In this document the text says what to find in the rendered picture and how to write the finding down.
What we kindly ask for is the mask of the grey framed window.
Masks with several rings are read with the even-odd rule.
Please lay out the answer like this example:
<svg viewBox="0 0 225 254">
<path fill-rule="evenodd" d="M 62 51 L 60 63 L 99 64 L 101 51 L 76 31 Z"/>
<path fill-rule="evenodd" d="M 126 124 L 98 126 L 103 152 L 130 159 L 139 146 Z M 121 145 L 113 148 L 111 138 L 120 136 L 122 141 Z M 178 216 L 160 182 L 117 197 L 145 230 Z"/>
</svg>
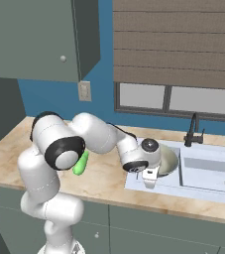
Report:
<svg viewBox="0 0 225 254">
<path fill-rule="evenodd" d="M 167 84 L 114 83 L 118 112 L 225 121 L 225 89 Z"/>
</svg>

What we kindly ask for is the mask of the grey base cupboard door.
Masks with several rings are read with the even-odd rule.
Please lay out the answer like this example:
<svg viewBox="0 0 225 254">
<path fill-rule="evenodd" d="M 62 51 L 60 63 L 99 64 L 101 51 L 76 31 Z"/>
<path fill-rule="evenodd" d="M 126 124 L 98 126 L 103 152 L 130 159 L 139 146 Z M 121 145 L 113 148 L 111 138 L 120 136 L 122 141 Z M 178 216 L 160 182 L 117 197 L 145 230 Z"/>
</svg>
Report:
<svg viewBox="0 0 225 254">
<path fill-rule="evenodd" d="M 37 254 L 46 243 L 45 223 L 21 211 L 23 194 L 22 190 L 0 188 L 0 233 L 10 254 Z M 107 204 L 86 201 L 83 217 L 72 231 L 86 254 L 110 254 Z"/>
<path fill-rule="evenodd" d="M 111 254 L 225 254 L 225 224 L 109 206 Z"/>
</svg>

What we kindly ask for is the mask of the beige wall socket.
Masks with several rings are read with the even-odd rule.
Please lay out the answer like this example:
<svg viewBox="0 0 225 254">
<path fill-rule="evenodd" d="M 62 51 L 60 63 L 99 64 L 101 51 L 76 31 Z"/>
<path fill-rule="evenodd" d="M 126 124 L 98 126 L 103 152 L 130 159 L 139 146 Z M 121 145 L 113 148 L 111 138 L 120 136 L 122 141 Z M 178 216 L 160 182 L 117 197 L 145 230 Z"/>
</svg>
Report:
<svg viewBox="0 0 225 254">
<path fill-rule="evenodd" d="M 91 89 L 89 81 L 83 80 L 78 84 L 78 97 L 80 101 L 91 100 Z"/>
</svg>

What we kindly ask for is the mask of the metal bowl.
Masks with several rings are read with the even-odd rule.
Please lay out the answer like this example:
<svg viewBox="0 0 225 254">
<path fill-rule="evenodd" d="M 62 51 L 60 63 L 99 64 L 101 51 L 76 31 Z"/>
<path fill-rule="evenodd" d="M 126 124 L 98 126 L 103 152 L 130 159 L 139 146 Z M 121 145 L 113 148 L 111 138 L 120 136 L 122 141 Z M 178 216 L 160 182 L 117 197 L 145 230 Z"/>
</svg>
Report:
<svg viewBox="0 0 225 254">
<path fill-rule="evenodd" d="M 168 146 L 160 144 L 161 164 L 158 170 L 159 176 L 166 176 L 172 173 L 178 166 L 178 157 L 176 153 Z"/>
</svg>

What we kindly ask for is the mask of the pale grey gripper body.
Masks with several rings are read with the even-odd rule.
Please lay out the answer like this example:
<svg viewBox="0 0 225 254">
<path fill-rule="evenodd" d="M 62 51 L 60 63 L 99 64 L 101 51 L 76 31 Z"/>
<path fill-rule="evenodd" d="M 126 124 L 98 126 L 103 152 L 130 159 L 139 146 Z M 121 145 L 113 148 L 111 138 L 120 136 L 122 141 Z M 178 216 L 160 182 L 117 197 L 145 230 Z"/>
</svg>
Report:
<svg viewBox="0 0 225 254">
<path fill-rule="evenodd" d="M 155 187 L 159 168 L 160 167 L 155 167 L 152 169 L 144 169 L 142 171 L 142 178 L 147 189 L 153 189 Z"/>
</svg>

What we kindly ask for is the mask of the black tap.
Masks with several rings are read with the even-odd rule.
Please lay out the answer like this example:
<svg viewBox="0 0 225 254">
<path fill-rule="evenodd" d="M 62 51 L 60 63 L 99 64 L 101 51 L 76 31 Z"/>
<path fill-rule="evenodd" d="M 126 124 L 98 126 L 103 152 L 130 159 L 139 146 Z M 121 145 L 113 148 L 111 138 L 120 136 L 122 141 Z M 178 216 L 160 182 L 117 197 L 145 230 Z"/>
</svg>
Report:
<svg viewBox="0 0 225 254">
<path fill-rule="evenodd" d="M 200 136 L 195 136 L 195 133 L 198 132 L 199 129 L 199 114 L 194 112 L 191 117 L 191 122 L 189 126 L 189 130 L 186 135 L 183 137 L 184 146 L 190 147 L 193 143 L 202 144 L 203 143 L 203 132 Z"/>
</svg>

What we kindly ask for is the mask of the grey wall cupboard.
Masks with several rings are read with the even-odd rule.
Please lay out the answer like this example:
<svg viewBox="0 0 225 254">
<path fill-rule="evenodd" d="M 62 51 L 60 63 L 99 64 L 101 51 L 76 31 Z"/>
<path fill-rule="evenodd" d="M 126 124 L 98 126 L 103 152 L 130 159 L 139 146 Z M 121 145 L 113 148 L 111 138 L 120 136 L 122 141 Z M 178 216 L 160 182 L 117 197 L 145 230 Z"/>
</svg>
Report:
<svg viewBox="0 0 225 254">
<path fill-rule="evenodd" d="M 0 77 L 79 82 L 99 60 L 98 0 L 0 0 Z"/>
</svg>

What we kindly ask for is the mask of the white sink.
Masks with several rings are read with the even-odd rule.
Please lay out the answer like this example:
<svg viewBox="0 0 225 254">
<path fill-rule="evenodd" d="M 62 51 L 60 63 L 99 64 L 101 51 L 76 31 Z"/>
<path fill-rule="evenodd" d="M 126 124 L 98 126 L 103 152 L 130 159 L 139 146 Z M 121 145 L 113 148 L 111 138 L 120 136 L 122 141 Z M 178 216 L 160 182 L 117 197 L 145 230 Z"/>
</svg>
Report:
<svg viewBox="0 0 225 254">
<path fill-rule="evenodd" d="M 170 174 L 158 177 L 155 186 L 148 189 L 142 174 L 128 174 L 125 188 L 180 197 L 190 197 L 225 203 L 225 147 L 159 140 L 170 147 L 178 157 L 178 166 Z"/>
</svg>

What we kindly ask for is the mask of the green vegetable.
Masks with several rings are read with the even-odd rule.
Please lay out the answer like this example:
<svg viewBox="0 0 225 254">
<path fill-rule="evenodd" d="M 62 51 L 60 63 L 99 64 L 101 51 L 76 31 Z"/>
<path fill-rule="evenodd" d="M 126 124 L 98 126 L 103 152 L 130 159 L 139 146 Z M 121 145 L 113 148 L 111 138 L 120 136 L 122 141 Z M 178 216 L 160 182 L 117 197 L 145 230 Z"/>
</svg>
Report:
<svg viewBox="0 0 225 254">
<path fill-rule="evenodd" d="M 80 176 L 83 174 L 87 165 L 88 156 L 89 156 L 88 152 L 85 151 L 80 157 L 80 159 L 77 161 L 77 163 L 74 165 L 72 171 L 75 175 Z"/>
</svg>

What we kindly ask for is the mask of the dark grey tall cabinet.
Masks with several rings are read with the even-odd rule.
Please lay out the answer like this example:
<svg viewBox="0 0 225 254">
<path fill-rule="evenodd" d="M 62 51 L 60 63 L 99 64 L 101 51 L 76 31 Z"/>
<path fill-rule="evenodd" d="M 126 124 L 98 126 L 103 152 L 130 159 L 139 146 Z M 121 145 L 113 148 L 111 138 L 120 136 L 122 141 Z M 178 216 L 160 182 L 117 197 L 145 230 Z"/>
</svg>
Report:
<svg viewBox="0 0 225 254">
<path fill-rule="evenodd" d="M 0 141 L 25 117 L 18 80 L 0 78 Z"/>
</svg>

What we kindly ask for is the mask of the brown window blind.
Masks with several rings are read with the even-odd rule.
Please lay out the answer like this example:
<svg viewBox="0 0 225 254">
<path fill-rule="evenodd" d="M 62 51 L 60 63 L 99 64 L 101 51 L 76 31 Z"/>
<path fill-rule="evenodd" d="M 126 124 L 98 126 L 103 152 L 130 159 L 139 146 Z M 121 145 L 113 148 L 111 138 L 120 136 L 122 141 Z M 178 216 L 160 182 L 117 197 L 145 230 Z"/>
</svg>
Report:
<svg viewBox="0 0 225 254">
<path fill-rule="evenodd" d="M 114 79 L 225 88 L 225 0 L 113 0 Z"/>
</svg>

